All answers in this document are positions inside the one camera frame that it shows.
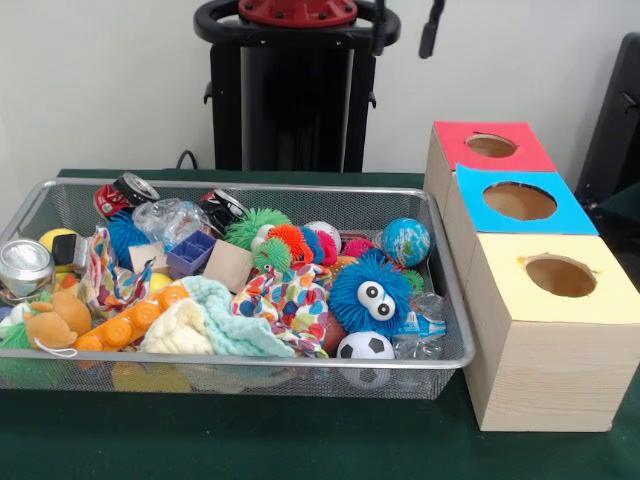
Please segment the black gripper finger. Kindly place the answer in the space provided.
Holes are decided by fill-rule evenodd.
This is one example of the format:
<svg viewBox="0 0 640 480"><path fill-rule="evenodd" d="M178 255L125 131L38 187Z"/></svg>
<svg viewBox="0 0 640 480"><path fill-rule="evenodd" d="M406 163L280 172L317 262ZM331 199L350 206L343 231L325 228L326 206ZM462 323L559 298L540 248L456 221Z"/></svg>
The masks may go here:
<svg viewBox="0 0 640 480"><path fill-rule="evenodd" d="M373 20L373 55L380 56L385 48L385 30L387 23L385 0L375 1L376 13Z"/></svg>
<svg viewBox="0 0 640 480"><path fill-rule="evenodd" d="M429 17L423 27L419 44L418 55L421 59L428 59L433 55L439 22L444 8L445 0L434 0L432 2Z"/></svg>

